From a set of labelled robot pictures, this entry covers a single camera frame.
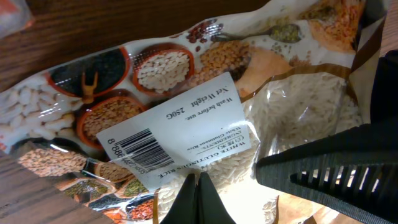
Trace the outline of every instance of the spoon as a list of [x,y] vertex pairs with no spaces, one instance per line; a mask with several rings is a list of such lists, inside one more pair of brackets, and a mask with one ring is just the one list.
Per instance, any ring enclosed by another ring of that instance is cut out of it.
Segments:
[[301,40],[302,34],[300,32],[300,27],[296,24],[286,24],[286,25],[275,25],[269,28],[265,32],[250,34],[246,36],[239,36],[233,34],[227,34],[221,32],[212,37],[215,42],[224,42],[224,41],[232,41],[232,40],[243,40],[248,37],[255,37],[259,35],[269,35],[269,37],[273,40],[294,44]]

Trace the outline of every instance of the bowl of beans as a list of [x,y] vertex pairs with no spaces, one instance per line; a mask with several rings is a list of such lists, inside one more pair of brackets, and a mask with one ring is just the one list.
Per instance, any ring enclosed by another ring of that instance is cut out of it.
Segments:
[[120,84],[127,77],[130,66],[130,57],[126,49],[121,47],[51,70],[47,74],[47,80],[60,93],[83,97],[83,72],[87,85],[93,84],[95,73],[98,73],[97,86],[94,89],[94,97],[97,97]]
[[82,142],[103,150],[96,134],[144,112],[142,105],[127,90],[113,90],[83,107],[77,121],[77,133]]
[[144,49],[134,59],[132,83],[150,96],[178,93],[195,71],[192,53],[182,45],[163,43]]

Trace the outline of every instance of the wooden table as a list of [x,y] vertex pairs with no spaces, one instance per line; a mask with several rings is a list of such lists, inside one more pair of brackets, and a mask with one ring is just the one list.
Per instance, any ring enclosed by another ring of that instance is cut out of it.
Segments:
[[[391,0],[381,55],[398,49]],[[203,19],[248,12],[261,0],[28,0],[33,27],[0,40],[0,91],[54,65],[125,42],[176,34]],[[111,223],[0,152],[0,223]]]

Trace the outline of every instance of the barcode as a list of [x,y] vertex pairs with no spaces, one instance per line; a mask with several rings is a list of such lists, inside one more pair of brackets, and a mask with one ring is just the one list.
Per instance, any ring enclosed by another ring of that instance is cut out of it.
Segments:
[[117,142],[115,146],[121,146],[134,162],[148,172],[174,163],[149,128]]

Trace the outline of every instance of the white label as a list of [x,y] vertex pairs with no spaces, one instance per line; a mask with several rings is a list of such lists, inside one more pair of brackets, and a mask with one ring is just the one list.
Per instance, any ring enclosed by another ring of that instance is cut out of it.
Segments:
[[251,147],[229,73],[97,134],[109,157],[149,190]]

